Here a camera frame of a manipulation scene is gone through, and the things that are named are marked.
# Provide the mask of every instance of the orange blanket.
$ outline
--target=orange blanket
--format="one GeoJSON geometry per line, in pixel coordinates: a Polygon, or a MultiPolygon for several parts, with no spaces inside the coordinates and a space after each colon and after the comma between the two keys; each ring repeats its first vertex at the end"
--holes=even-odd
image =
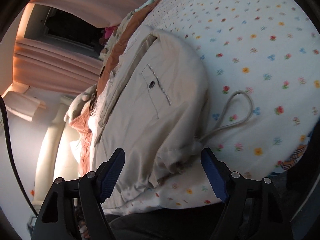
{"type": "Polygon", "coordinates": [[[77,130],[80,135],[82,148],[80,152],[79,173],[81,177],[89,172],[90,143],[92,138],[92,131],[88,126],[89,116],[90,111],[89,108],[87,108],[70,123],[70,126],[77,130]]]}

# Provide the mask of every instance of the cartoon fabric print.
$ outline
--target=cartoon fabric print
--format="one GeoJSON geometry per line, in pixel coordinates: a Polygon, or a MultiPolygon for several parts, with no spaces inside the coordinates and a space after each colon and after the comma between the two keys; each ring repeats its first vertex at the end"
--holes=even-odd
{"type": "Polygon", "coordinates": [[[224,148],[223,145],[222,145],[222,144],[219,144],[216,150],[217,150],[218,152],[221,152],[221,150],[222,150],[223,148],[224,148]]]}
{"type": "Polygon", "coordinates": [[[304,48],[301,48],[299,51],[300,51],[302,54],[306,54],[306,53],[307,53],[304,48]]]}
{"type": "Polygon", "coordinates": [[[303,134],[300,136],[300,141],[303,142],[306,139],[306,136],[303,134]]]}
{"type": "Polygon", "coordinates": [[[273,139],[273,145],[280,145],[282,143],[282,139],[280,137],[276,137],[273,139]]]}
{"type": "Polygon", "coordinates": [[[254,155],[260,156],[263,154],[262,148],[255,148],[254,155]]]}
{"type": "Polygon", "coordinates": [[[313,82],[313,84],[315,85],[316,88],[320,88],[320,82],[319,82],[319,80],[315,80],[315,81],[313,82]]]}
{"type": "Polygon", "coordinates": [[[247,74],[250,72],[250,69],[248,67],[244,67],[244,68],[242,68],[242,72],[247,74]]]}
{"type": "Polygon", "coordinates": [[[208,191],[208,188],[207,188],[206,186],[202,186],[202,187],[201,187],[201,190],[204,191],[204,192],[207,192],[207,191],[208,191]]]}
{"type": "Polygon", "coordinates": [[[293,122],[294,122],[294,125],[299,125],[300,124],[300,119],[298,117],[294,117],[293,118],[293,122]]]}
{"type": "Polygon", "coordinates": [[[280,166],[281,166],[281,164],[282,164],[282,161],[278,161],[278,162],[277,162],[277,164],[275,165],[275,168],[280,167],[280,166]]]}
{"type": "Polygon", "coordinates": [[[282,88],[283,88],[283,89],[289,88],[289,84],[290,84],[289,81],[284,81],[282,88]]]}
{"type": "Polygon", "coordinates": [[[271,75],[270,74],[263,74],[263,79],[264,80],[270,80],[271,79],[271,75]]]}
{"type": "Polygon", "coordinates": [[[245,177],[246,179],[251,179],[251,178],[252,178],[252,175],[251,175],[250,172],[245,172],[245,173],[244,173],[244,177],[245,177]]]}
{"type": "Polygon", "coordinates": [[[234,114],[233,116],[230,116],[229,117],[229,121],[230,122],[233,122],[233,121],[235,121],[235,120],[237,120],[238,119],[238,116],[236,115],[236,114],[234,114]]]}
{"type": "Polygon", "coordinates": [[[224,87],[223,87],[223,91],[222,91],[222,92],[223,92],[224,94],[227,94],[227,93],[229,93],[229,92],[228,92],[228,91],[229,91],[229,89],[230,89],[230,87],[229,87],[229,86],[224,86],[224,87]]]}
{"type": "Polygon", "coordinates": [[[283,113],[284,113],[284,109],[283,109],[282,106],[278,106],[278,107],[275,108],[275,114],[276,115],[281,115],[283,113]]]}
{"type": "Polygon", "coordinates": [[[215,121],[219,120],[220,114],[213,114],[212,117],[215,121]]]}
{"type": "Polygon", "coordinates": [[[256,115],[260,115],[260,107],[256,107],[252,112],[256,115]]]}
{"type": "Polygon", "coordinates": [[[268,56],[268,59],[270,59],[271,61],[275,61],[276,55],[272,54],[272,55],[268,56]]]}
{"type": "Polygon", "coordinates": [[[217,70],[217,76],[220,76],[223,73],[224,73],[224,70],[222,68],[217,70]]]}
{"type": "Polygon", "coordinates": [[[314,115],[318,114],[318,110],[317,110],[317,108],[315,106],[312,108],[312,112],[313,112],[314,115]]]}
{"type": "Polygon", "coordinates": [[[253,88],[252,87],[246,87],[245,92],[251,95],[253,93],[253,88]]]}
{"type": "Polygon", "coordinates": [[[241,144],[241,143],[236,143],[236,144],[235,144],[235,151],[236,151],[236,152],[240,152],[240,151],[242,151],[242,150],[243,150],[242,144],[241,144]]]}
{"type": "Polygon", "coordinates": [[[298,78],[298,81],[300,85],[304,85],[306,83],[306,80],[303,77],[298,78]]]}

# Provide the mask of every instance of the stuffed toy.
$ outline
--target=stuffed toy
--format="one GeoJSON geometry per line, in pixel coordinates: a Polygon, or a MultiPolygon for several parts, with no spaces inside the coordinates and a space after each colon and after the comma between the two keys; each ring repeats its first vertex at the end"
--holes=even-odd
{"type": "Polygon", "coordinates": [[[85,105],[90,99],[92,94],[96,91],[97,84],[93,85],[92,87],[89,87],[86,91],[82,92],[80,95],[78,95],[71,103],[66,115],[64,116],[63,120],[65,122],[71,122],[73,119],[78,117],[81,114],[81,111],[85,105]]]}

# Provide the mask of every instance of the jacket pocket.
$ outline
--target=jacket pocket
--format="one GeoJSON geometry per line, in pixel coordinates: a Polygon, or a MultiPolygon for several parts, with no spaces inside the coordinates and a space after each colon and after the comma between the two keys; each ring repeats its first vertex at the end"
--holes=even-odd
{"type": "Polygon", "coordinates": [[[164,110],[168,106],[171,106],[172,101],[165,88],[162,86],[160,79],[157,77],[155,71],[149,64],[147,64],[143,69],[141,75],[146,82],[150,99],[159,116],[159,113],[162,110],[164,110]]]}

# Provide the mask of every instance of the white bed frame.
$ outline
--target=white bed frame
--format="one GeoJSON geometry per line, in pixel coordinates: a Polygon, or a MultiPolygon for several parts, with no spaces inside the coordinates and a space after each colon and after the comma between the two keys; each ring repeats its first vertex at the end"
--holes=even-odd
{"type": "Polygon", "coordinates": [[[70,147],[70,142],[78,140],[79,134],[63,120],[71,102],[72,99],[61,97],[57,115],[52,120],[41,145],[32,201],[37,212],[56,178],[63,177],[66,181],[79,178],[78,163],[70,147]]]}

